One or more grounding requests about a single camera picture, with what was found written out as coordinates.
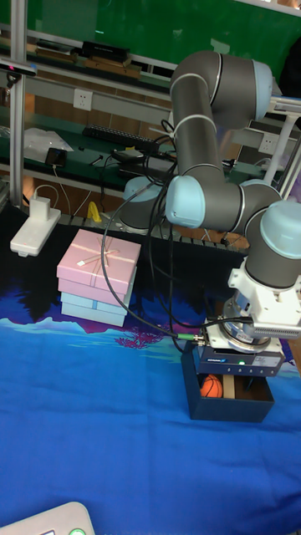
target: yellow object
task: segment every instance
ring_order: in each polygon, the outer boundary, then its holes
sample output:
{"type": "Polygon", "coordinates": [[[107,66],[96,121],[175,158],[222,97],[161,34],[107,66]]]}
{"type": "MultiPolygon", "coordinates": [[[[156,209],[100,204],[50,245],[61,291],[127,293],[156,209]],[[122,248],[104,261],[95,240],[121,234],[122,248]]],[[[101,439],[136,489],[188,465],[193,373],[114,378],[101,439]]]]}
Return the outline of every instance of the yellow object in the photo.
{"type": "Polygon", "coordinates": [[[90,202],[89,203],[88,216],[87,217],[89,219],[92,217],[93,221],[95,221],[96,223],[100,223],[101,222],[101,217],[99,215],[99,211],[97,210],[97,206],[95,205],[94,202],[90,202]]]}

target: light blue gift box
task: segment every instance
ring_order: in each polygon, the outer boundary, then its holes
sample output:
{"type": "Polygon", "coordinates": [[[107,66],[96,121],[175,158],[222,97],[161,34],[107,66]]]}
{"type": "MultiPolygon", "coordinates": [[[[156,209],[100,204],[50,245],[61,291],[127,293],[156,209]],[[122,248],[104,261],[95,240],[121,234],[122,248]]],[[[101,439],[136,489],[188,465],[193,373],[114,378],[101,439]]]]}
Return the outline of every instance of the light blue gift box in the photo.
{"type": "MultiPolygon", "coordinates": [[[[135,273],[130,280],[128,291],[125,295],[124,304],[126,307],[130,304],[130,297],[133,291],[135,273]]],[[[62,314],[67,316],[74,316],[75,318],[90,319],[98,321],[102,324],[115,325],[122,327],[127,314],[123,307],[118,307],[114,304],[102,303],[101,301],[94,301],[93,299],[81,298],[72,293],[62,292],[62,314]]]]}

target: stacked boxes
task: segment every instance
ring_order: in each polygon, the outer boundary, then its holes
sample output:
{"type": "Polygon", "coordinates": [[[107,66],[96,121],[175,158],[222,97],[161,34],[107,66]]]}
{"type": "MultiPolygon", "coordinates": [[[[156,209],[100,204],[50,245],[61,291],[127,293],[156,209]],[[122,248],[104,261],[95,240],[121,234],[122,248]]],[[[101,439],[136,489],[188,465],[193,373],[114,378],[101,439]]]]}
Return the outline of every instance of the stacked boxes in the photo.
{"type": "MultiPolygon", "coordinates": [[[[122,327],[126,311],[110,291],[101,267],[100,234],[79,230],[57,268],[62,314],[122,327]]],[[[105,270],[119,299],[129,306],[140,245],[105,240],[105,270]]]]}

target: light blue joint cap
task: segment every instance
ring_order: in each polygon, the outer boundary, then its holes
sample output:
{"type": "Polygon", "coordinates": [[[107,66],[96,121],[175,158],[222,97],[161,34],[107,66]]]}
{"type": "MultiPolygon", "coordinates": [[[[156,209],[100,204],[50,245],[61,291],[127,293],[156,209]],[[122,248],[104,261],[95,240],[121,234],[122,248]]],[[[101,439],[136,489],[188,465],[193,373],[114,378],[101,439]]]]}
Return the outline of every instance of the light blue joint cap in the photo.
{"type": "MultiPolygon", "coordinates": [[[[147,186],[148,184],[150,184],[150,181],[148,180],[148,178],[146,178],[146,176],[136,176],[135,178],[132,178],[125,185],[123,199],[125,199],[126,201],[132,195],[134,195],[134,193],[140,190],[141,187],[147,186]]],[[[151,201],[152,199],[155,199],[156,197],[158,197],[160,191],[161,191],[161,186],[157,186],[156,184],[153,184],[152,186],[148,188],[148,190],[143,191],[143,193],[138,195],[136,198],[134,198],[130,202],[151,201]]]]}
{"type": "Polygon", "coordinates": [[[267,182],[260,180],[260,178],[252,178],[250,181],[244,181],[239,186],[247,187],[247,186],[266,186],[269,188],[272,188],[272,190],[275,190],[273,186],[268,184],[267,182]]]}
{"type": "Polygon", "coordinates": [[[260,232],[272,251],[282,257],[301,259],[301,204],[271,204],[260,221],[260,232]]]}
{"type": "Polygon", "coordinates": [[[193,176],[176,176],[166,196],[166,217],[170,223],[198,228],[205,217],[206,202],[199,182],[193,176]]]}
{"type": "Polygon", "coordinates": [[[256,85],[256,114],[255,119],[262,119],[268,111],[271,100],[273,76],[271,69],[266,64],[253,60],[255,85],[256,85]]]}

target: green cable connector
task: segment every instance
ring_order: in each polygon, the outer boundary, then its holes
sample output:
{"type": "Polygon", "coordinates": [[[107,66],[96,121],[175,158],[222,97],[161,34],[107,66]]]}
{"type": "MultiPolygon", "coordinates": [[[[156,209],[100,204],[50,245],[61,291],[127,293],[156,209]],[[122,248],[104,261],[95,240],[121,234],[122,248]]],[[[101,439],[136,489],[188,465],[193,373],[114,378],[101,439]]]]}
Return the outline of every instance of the green cable connector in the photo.
{"type": "Polygon", "coordinates": [[[179,340],[194,340],[195,334],[178,334],[179,340]]]}

